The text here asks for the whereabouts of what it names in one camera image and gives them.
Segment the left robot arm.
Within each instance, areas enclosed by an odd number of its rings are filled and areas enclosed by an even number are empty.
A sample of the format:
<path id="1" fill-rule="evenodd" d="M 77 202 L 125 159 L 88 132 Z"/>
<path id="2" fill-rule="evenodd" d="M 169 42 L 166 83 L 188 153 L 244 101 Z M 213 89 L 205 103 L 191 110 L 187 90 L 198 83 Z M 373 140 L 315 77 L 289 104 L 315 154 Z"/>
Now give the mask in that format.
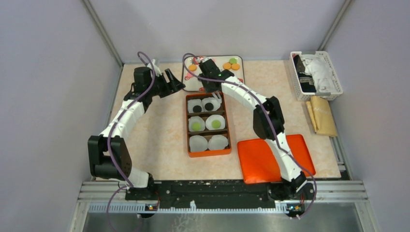
<path id="1" fill-rule="evenodd" d="M 125 140 L 152 103 L 154 97 L 164 98 L 182 90 L 185 85 L 170 69 L 161 71 L 155 60 L 133 71 L 133 83 L 123 98 L 118 113 L 99 134 L 88 139 L 88 158 L 93 177 L 124 181 L 144 200 L 151 199 L 155 187 L 151 176 L 132 165 Z"/>

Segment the green sandwich cookie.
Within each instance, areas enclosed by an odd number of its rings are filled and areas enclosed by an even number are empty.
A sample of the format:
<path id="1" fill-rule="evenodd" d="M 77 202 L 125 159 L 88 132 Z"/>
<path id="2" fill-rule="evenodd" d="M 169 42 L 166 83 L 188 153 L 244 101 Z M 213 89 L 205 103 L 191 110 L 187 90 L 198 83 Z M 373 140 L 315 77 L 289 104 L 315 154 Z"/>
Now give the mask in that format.
<path id="1" fill-rule="evenodd" d="M 212 128 L 217 130 L 217 129 L 221 128 L 221 122 L 219 120 L 215 119 L 211 122 L 211 126 L 212 126 Z"/>
<path id="2" fill-rule="evenodd" d="M 201 123 L 199 123 L 199 122 L 192 123 L 191 130 L 192 131 L 201 131 L 202 130 Z"/>

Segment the metal tongs white handle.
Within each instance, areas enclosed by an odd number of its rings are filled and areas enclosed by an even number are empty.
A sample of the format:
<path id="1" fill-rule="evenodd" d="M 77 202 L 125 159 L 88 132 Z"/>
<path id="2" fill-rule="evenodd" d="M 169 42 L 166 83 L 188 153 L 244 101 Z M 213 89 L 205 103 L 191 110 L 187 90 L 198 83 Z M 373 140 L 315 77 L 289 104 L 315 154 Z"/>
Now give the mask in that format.
<path id="1" fill-rule="evenodd" d="M 219 104 L 222 104 L 222 97 L 221 97 L 219 91 L 213 92 L 213 93 L 212 93 L 212 96 L 214 97 L 214 99 L 215 99 Z"/>

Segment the black sandwich cookie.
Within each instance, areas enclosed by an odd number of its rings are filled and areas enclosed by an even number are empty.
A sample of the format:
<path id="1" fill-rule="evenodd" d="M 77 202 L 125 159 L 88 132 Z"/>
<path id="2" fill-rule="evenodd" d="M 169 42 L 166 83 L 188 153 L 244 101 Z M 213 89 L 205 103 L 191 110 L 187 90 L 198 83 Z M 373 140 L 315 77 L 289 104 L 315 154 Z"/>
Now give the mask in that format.
<path id="1" fill-rule="evenodd" d="M 207 112 L 214 111 L 214 104 L 211 103 L 211 102 L 207 102 L 206 104 L 204 104 L 204 109 L 205 109 Z"/>
<path id="2" fill-rule="evenodd" d="M 200 105 L 195 105 L 195 106 L 193 106 L 193 108 L 192 108 L 192 112 L 193 113 L 200 113 L 200 112 L 202 112 L 203 111 L 203 109 L 202 109 L 202 107 L 200 106 Z"/>

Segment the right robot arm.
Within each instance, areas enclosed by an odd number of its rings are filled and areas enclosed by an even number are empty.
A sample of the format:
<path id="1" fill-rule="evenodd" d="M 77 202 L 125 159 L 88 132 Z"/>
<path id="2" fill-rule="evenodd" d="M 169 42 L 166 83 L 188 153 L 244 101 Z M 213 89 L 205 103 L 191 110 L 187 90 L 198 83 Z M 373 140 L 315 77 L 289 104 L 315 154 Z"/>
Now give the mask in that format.
<path id="1" fill-rule="evenodd" d="M 253 112 L 253 130 L 260 139 L 265 140 L 275 157 L 285 196 L 297 199 L 303 193 L 307 178 L 288 145 L 278 98 L 268 98 L 255 92 L 230 70 L 221 70 L 210 57 L 198 62 L 200 74 L 190 71 L 185 63 L 182 65 L 185 71 L 201 81 L 205 92 L 222 92 Z"/>

